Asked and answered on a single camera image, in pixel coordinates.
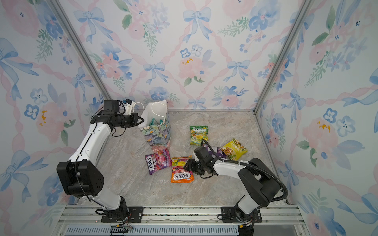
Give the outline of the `floral paper bag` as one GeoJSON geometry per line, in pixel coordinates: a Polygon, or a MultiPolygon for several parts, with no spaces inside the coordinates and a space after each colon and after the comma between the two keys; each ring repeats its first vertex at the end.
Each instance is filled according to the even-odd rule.
{"type": "Polygon", "coordinates": [[[161,151],[170,146],[171,126],[168,117],[167,100],[150,102],[144,106],[140,102],[132,103],[132,111],[136,105],[142,106],[142,115],[144,121],[137,127],[141,131],[146,142],[153,152],[161,151]]]}

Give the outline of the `orange Fox's candy bag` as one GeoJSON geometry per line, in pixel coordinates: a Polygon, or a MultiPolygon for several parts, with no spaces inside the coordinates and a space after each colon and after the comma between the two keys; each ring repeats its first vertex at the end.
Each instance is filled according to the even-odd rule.
{"type": "Polygon", "coordinates": [[[192,171],[187,171],[184,166],[192,159],[192,156],[173,157],[171,183],[191,183],[194,181],[192,171]]]}

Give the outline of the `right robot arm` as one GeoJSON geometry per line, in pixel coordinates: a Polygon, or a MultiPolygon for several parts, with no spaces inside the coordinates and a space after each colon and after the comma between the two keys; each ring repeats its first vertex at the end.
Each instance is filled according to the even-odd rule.
{"type": "Polygon", "coordinates": [[[253,220],[258,209],[287,197],[285,185],[258,158],[248,162],[227,160],[204,146],[195,149],[194,154],[195,159],[185,164],[185,170],[200,177],[208,173],[210,176],[228,176],[241,181],[247,194],[234,206],[233,216],[240,222],[253,220]]]}

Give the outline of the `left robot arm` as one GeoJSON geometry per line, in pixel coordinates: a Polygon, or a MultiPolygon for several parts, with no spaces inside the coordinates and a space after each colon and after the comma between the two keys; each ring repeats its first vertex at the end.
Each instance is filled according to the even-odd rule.
{"type": "Polygon", "coordinates": [[[94,115],[87,135],[76,152],[56,168],[65,194],[77,198],[88,198],[101,206],[98,214],[116,221],[126,221],[130,216],[124,197],[115,194],[105,186],[104,176],[97,169],[99,152],[111,132],[117,128],[127,129],[144,122],[138,113],[130,115],[94,115]]]}

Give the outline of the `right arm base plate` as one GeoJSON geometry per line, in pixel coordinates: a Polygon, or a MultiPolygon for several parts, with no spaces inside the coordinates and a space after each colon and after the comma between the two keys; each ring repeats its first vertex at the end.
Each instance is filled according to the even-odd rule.
{"type": "Polygon", "coordinates": [[[254,209],[251,213],[244,213],[240,209],[235,207],[221,207],[221,213],[218,215],[218,219],[223,223],[248,223],[255,222],[261,223],[262,217],[260,209],[254,209]]]}

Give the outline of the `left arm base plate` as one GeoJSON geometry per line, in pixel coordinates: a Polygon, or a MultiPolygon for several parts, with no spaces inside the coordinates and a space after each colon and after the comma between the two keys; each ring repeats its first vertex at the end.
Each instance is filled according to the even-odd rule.
{"type": "Polygon", "coordinates": [[[140,223],[144,208],[142,206],[127,207],[126,210],[111,210],[101,214],[101,223],[140,223]]]}

